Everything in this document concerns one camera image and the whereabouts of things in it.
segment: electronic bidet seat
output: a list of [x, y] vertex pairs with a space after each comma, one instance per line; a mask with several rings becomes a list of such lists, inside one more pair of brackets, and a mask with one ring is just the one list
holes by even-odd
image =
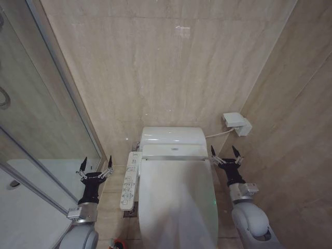
[[139, 220], [148, 248], [216, 248], [209, 161], [142, 161]]
[[140, 151], [144, 248], [216, 248], [218, 212], [202, 129], [145, 127]]

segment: white electrical box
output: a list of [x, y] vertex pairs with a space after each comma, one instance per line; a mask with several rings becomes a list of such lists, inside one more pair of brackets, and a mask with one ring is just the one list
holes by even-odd
[[245, 125], [241, 126], [235, 130], [237, 132], [238, 136], [247, 136], [253, 127], [246, 118], [244, 118], [244, 121], [245, 121]]
[[224, 113], [223, 120], [227, 127], [239, 127], [246, 124], [244, 117], [239, 113]]

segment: toilet lid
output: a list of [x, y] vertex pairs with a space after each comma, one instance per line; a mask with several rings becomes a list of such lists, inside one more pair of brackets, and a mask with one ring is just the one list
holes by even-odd
[[218, 213], [210, 162], [143, 160], [139, 222], [146, 249], [216, 248]]

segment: glass shower door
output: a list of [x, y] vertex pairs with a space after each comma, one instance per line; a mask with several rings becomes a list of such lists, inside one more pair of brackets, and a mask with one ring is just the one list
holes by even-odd
[[[25, 1], [0, 5], [0, 168], [17, 172], [0, 170], [1, 248], [52, 248], [82, 197], [75, 172], [85, 156], [94, 172], [101, 155]], [[11, 188], [19, 175], [44, 198]]]
[[18, 147], [33, 157], [27, 160], [4, 147], [2, 160], [31, 178], [40, 166], [75, 201], [84, 190], [75, 173], [88, 157], [87, 171], [96, 170], [100, 155], [69, 95], [26, 4], [18, 6], [25, 22], [15, 21], [17, 12], [2, 13], [0, 31], [0, 126]]

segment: beige marble tile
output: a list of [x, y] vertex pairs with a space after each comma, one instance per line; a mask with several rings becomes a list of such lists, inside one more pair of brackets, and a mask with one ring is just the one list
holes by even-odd
[[330, 0], [298, 0], [289, 22], [332, 22]]
[[47, 14], [141, 18], [286, 20], [295, 0], [43, 0]]
[[[222, 113], [242, 108], [283, 27], [91, 16], [49, 20], [104, 150], [117, 165], [126, 164], [143, 126], [220, 132]], [[225, 139], [208, 143], [219, 151]]]
[[219, 238], [237, 238], [238, 232], [232, 220], [232, 204], [227, 193], [216, 193], [218, 207], [218, 237]]
[[139, 240], [141, 239], [140, 223], [138, 218], [130, 218], [128, 240]]
[[235, 239], [218, 239], [219, 249], [243, 249], [243, 245], [239, 238]]
[[113, 166], [113, 173], [112, 175], [107, 178], [105, 187], [103, 192], [104, 193], [121, 193], [123, 180], [125, 178], [126, 173], [126, 166]]
[[98, 240], [96, 249], [108, 249], [109, 240]]
[[142, 240], [127, 240], [128, 248], [144, 249]]
[[241, 139], [229, 136], [222, 151], [230, 155], [234, 144], [245, 157], [240, 171], [258, 184], [255, 203], [286, 248], [330, 246], [329, 6], [298, 1], [244, 106], [252, 132]]
[[286, 20], [295, 0], [183, 0], [182, 18], [224, 20]]
[[120, 209], [121, 193], [103, 193], [98, 205], [98, 218], [95, 229], [100, 240], [110, 238], [126, 239], [129, 228], [129, 218], [122, 218]]

